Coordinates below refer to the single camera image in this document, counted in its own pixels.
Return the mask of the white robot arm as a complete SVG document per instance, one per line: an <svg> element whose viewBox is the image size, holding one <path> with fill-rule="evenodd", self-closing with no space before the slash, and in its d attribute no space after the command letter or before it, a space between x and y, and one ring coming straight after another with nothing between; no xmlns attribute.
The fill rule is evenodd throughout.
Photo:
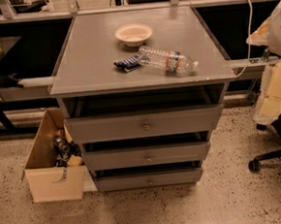
<svg viewBox="0 0 281 224"><path fill-rule="evenodd" d="M281 115L281 0L263 24L246 39L247 44L267 46L280 60L266 65L257 100L254 120L260 125L271 124Z"/></svg>

